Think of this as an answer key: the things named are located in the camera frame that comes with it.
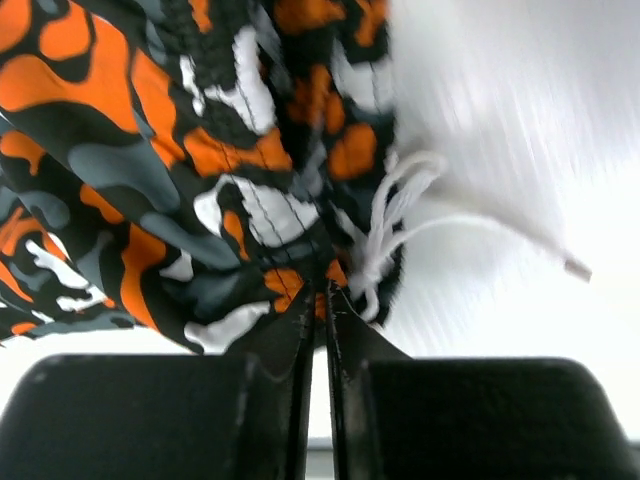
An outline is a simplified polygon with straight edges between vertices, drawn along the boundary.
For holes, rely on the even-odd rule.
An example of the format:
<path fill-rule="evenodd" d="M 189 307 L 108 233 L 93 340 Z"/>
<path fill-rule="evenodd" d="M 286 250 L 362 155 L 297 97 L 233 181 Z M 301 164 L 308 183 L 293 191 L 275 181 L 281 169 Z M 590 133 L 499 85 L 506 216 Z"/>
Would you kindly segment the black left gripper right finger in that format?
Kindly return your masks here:
<path fill-rule="evenodd" d="M 635 479 L 606 394 L 563 358 L 413 359 L 330 285 L 327 356 L 340 479 Z"/>

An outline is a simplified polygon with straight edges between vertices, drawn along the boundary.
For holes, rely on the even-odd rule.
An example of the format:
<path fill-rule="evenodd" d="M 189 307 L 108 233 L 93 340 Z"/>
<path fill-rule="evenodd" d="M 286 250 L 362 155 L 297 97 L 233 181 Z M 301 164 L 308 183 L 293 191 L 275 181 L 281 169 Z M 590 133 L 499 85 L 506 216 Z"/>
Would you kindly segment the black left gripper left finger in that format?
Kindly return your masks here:
<path fill-rule="evenodd" d="M 315 294 L 227 354 L 57 355 L 1 418 L 5 479 L 301 479 Z"/>

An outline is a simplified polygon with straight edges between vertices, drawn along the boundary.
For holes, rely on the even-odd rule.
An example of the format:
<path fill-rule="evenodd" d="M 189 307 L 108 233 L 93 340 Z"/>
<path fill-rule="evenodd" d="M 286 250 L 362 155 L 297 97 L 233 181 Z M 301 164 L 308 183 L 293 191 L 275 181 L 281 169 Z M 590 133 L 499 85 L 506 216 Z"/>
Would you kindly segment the camouflage patterned shorts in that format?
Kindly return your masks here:
<path fill-rule="evenodd" d="M 394 164 L 385 1 L 5 1 L 1 344 L 145 327 L 220 353 L 336 284 Z"/>

